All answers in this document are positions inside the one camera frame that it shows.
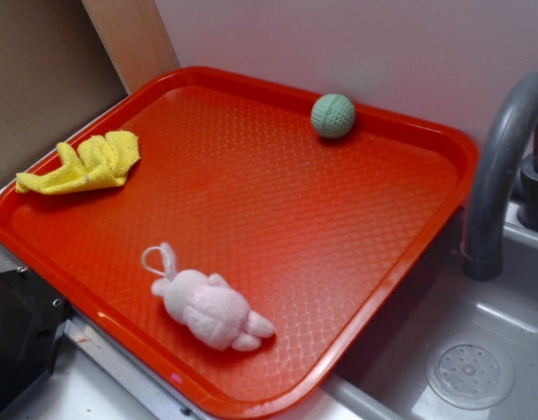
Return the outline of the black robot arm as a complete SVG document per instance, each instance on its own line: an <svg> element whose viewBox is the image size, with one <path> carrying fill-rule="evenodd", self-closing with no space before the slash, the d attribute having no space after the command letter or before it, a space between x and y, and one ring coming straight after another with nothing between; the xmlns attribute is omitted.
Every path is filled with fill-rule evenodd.
<svg viewBox="0 0 538 420"><path fill-rule="evenodd" d="M0 419L52 376L68 312L34 271L0 273Z"/></svg>

